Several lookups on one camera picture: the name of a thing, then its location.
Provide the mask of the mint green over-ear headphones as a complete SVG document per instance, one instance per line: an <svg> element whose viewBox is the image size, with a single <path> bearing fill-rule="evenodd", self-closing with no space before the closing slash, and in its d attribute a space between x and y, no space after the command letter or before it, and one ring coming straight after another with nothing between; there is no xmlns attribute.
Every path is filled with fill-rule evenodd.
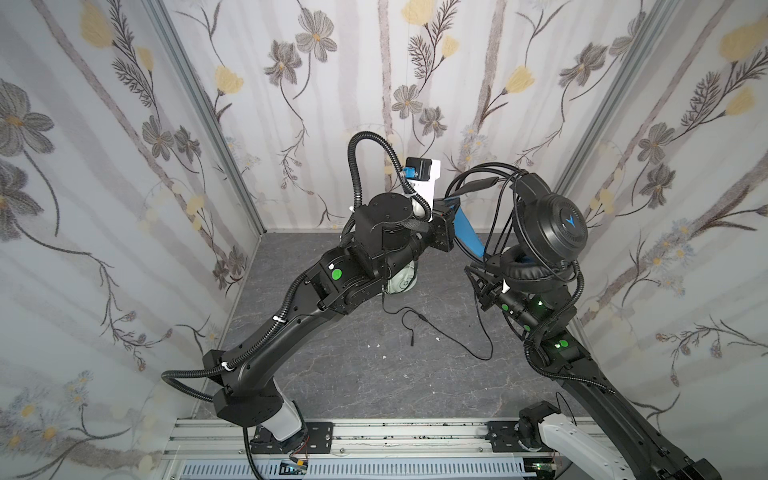
<svg viewBox="0 0 768 480"><path fill-rule="evenodd" d="M396 273L386 284L384 292L387 295L398 295L412 289L418 279L418 261L412 260Z"/></svg>

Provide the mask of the black and blue headphones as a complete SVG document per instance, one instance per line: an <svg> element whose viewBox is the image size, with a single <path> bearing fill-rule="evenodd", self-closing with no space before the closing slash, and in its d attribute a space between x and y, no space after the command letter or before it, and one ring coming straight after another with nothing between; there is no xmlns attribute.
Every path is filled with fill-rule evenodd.
<svg viewBox="0 0 768 480"><path fill-rule="evenodd" d="M573 298L579 299L585 280L578 256L588 240L586 221L579 209L553 192L539 175L501 162L481 164L457 175L445 194L465 182L488 177L499 177L501 191L513 193L514 204L503 233L515 234L526 260L489 254L461 209L454 221L460 248L515 290L538 293L547 291L549 282L555 288L575 282Z"/></svg>

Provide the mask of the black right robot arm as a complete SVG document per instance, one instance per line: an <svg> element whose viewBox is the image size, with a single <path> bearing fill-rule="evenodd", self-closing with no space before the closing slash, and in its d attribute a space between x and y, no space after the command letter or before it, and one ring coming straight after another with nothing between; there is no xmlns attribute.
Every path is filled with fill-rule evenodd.
<svg viewBox="0 0 768 480"><path fill-rule="evenodd" d="M548 447L600 479L717 479L706 459L693 460L655 429L607 380L588 350L567 329L584 289L572 264L575 291L544 268L525 265L534 279L502 277L497 268L466 267L481 309L498 307L510 326L520 325L525 359L539 375L559 382L611 441L607 448L561 426L559 411L540 402L520 412L518 439L528 449Z"/></svg>

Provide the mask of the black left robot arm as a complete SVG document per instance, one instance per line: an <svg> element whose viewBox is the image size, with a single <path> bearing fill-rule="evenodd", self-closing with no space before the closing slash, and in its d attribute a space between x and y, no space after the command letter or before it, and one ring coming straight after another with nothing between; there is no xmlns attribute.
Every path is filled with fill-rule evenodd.
<svg viewBox="0 0 768 480"><path fill-rule="evenodd" d="M276 371L316 330L381 294L425 250L450 251L459 210L456 194L436 200L430 219L418 218L412 200L400 193L381 193L355 207L339 245L291 283L271 321L230 350L205 355L205 366L223 369L213 376L220 386L212 400L216 416L262 427L283 448L298 448L306 423L277 386Z"/></svg>

